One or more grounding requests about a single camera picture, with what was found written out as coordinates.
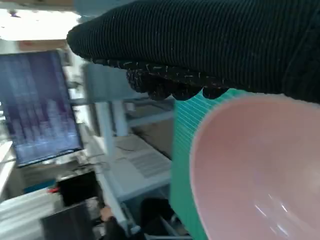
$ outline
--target pink bowl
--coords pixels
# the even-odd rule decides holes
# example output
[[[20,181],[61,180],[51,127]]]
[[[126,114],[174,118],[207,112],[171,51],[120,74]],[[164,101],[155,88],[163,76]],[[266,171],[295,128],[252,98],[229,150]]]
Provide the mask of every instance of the pink bowl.
[[[192,192],[210,240],[320,239],[320,109],[247,96],[208,114],[193,140]]]

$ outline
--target monitor screen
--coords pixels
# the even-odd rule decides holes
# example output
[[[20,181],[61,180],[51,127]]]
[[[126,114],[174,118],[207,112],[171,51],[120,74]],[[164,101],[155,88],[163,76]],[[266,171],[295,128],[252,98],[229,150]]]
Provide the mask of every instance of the monitor screen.
[[[45,240],[94,240],[85,202],[65,208],[40,220]]]
[[[0,55],[0,101],[19,167],[83,149],[57,51]]]

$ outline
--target person's hand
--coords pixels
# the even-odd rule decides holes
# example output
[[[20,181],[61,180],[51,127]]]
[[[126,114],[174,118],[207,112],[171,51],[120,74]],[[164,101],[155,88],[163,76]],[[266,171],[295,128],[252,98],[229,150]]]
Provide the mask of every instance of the person's hand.
[[[114,217],[114,214],[111,211],[111,208],[108,206],[105,206],[100,210],[101,214],[101,220],[106,222],[110,217]]]

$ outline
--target green striped mat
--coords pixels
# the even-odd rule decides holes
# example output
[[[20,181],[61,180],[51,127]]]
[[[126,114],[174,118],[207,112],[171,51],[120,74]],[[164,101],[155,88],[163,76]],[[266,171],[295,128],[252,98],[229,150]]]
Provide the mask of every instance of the green striped mat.
[[[170,204],[195,240],[206,240],[192,196],[189,178],[189,153],[192,139],[206,113],[217,105],[248,94],[230,89],[221,97],[209,100],[199,93],[188,101],[176,101]]]

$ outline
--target gloved hand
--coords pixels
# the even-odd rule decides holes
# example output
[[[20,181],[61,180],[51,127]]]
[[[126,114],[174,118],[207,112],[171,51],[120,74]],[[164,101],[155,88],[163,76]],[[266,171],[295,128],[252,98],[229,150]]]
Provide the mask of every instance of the gloved hand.
[[[319,39],[320,0],[138,0],[67,36],[88,61],[148,79],[129,82],[155,100],[235,88],[314,103]]]

